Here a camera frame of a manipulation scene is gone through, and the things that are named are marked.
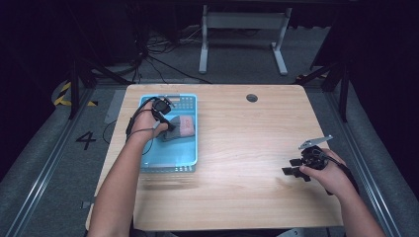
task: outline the wooden table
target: wooden table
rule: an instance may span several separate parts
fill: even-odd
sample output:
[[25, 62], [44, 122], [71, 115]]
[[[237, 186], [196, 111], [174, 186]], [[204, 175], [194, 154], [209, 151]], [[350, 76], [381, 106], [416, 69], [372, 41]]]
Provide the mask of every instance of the wooden table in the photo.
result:
[[[147, 231], [342, 225], [337, 198], [316, 181], [285, 176], [308, 138], [324, 134], [300, 86], [134, 85], [126, 90], [98, 189], [124, 146], [143, 94], [198, 97], [195, 173], [138, 177], [134, 226]], [[251, 103], [246, 96], [254, 94]], [[90, 214], [86, 222], [88, 228]]]

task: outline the blue plastic tray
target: blue plastic tray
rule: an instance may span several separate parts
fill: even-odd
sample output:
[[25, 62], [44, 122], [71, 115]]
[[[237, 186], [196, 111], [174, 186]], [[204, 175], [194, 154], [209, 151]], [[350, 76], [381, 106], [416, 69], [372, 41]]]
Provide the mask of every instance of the blue plastic tray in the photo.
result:
[[166, 96], [175, 105], [166, 117], [168, 120], [175, 116], [192, 116], [195, 123], [195, 136], [162, 141], [154, 138], [145, 145], [142, 156], [140, 172], [143, 173], [169, 173], [169, 172], [195, 172], [198, 161], [198, 103], [194, 94], [144, 95], [138, 106], [150, 97]]

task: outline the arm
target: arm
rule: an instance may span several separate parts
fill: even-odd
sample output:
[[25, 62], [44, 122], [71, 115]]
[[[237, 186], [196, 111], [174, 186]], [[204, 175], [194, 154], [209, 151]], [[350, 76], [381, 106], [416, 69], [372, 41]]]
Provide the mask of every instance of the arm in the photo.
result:
[[[342, 158], [333, 151], [328, 149], [323, 149], [323, 151], [328, 156], [345, 164]], [[329, 162], [326, 168], [321, 171], [305, 166], [301, 166], [300, 170], [316, 179], [327, 191], [339, 199], [343, 223], [349, 237], [385, 236], [349, 179], [335, 163]]]
[[[151, 103], [144, 109], [151, 109]], [[149, 139], [167, 129], [166, 123], [159, 124], [154, 130], [150, 129], [155, 122], [150, 111], [144, 111], [137, 117], [132, 136], [96, 196], [88, 236], [128, 236], [144, 146]]]

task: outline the black cable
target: black cable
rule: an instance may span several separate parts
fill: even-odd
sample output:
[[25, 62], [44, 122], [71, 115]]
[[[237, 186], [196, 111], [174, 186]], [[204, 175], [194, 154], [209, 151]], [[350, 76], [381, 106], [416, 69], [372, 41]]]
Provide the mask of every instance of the black cable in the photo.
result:
[[89, 38], [87, 37], [87, 35], [84, 33], [84, 31], [81, 29], [81, 26], [76, 18], [76, 16], [74, 15], [73, 11], [71, 10], [70, 5], [68, 4], [68, 1], [65, 1], [66, 3], [66, 7], [68, 9], [68, 11], [71, 14], [71, 17], [73, 18], [74, 22], [77, 25], [78, 30], [80, 31], [81, 35], [84, 37], [84, 39], [87, 41], [87, 44], [89, 44], [90, 49], [92, 50], [93, 54], [95, 55], [96, 59], [100, 60], [100, 57], [98, 56], [98, 54], [96, 53], [95, 48], [93, 47], [93, 45], [90, 43]]
[[156, 61], [160, 62], [161, 64], [163, 64], [163, 65], [165, 65], [167, 67], [172, 68], [173, 70], [175, 70], [175, 71], [177, 71], [177, 72], [181, 73], [182, 75], [185, 75], [185, 76], [187, 76], [189, 78], [194, 78], [194, 79], [200, 80], [202, 82], [205, 82], [207, 84], [212, 84], [212, 82], [210, 82], [210, 81], [207, 81], [207, 80], [202, 79], [202, 78], [199, 78], [199, 77], [191, 76], [191, 75], [189, 75], [189, 74], [187, 74], [187, 73], [185, 73], [185, 72], [183, 72], [183, 71], [181, 71], [181, 70], [179, 70], [179, 69], [177, 69], [177, 68], [175, 68], [175, 67], [173, 67], [173, 66], [171, 66], [171, 65], [169, 65], [169, 64], [167, 64], [167, 63], [165, 63], [165, 62], [163, 62], [163, 61], [161, 61], [161, 60], [159, 60], [159, 59], [157, 59], [155, 57], [153, 57], [153, 56], [148, 55], [148, 57], [150, 57], [153, 60], [156, 60]]
[[158, 72], [158, 74], [160, 75], [161, 80], [163, 80], [164, 83], [169, 84], [169, 83], [167, 83], [166, 80], [164, 80], [163, 75], [161, 74], [161, 72], [159, 70], [157, 70], [157, 68], [154, 66], [154, 64], [152, 62], [148, 61], [147, 59], [145, 59], [145, 61], [150, 63], [150, 65], [154, 68], [154, 70], [156, 70]]

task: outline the black device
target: black device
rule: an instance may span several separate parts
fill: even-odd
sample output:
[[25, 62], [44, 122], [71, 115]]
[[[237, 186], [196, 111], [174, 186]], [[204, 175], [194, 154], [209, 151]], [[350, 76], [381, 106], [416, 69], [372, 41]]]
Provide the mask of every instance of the black device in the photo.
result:
[[172, 111], [171, 106], [174, 106], [173, 103], [169, 100], [167, 97], [159, 98], [159, 97], [151, 97], [147, 99], [144, 103], [141, 104], [141, 106], [136, 109], [135, 113], [132, 115], [132, 117], [129, 119], [128, 126], [126, 128], [126, 138], [129, 137], [129, 135], [132, 133], [132, 127], [135, 123], [136, 117], [142, 113], [142, 109], [144, 106], [152, 101], [152, 107], [151, 107], [151, 113], [153, 114], [154, 118], [156, 120], [159, 120], [161, 123], [167, 123], [168, 130], [172, 131], [175, 129], [175, 125], [170, 123], [168, 119], [166, 119], [164, 116], [167, 115], [169, 112]]
[[355, 181], [355, 178], [352, 175], [351, 170], [336, 159], [326, 155], [320, 147], [316, 145], [307, 147], [301, 151], [301, 156], [302, 158], [300, 159], [290, 160], [290, 164], [292, 165], [292, 167], [283, 168], [283, 172], [285, 175], [294, 175], [296, 178], [303, 178], [306, 182], [309, 182], [311, 181], [310, 177], [299, 170], [299, 167], [301, 165], [305, 165], [316, 170], [323, 170], [324, 168], [326, 168], [329, 161], [332, 161], [345, 173], [345, 175], [351, 181], [357, 193], [360, 192], [358, 184]]

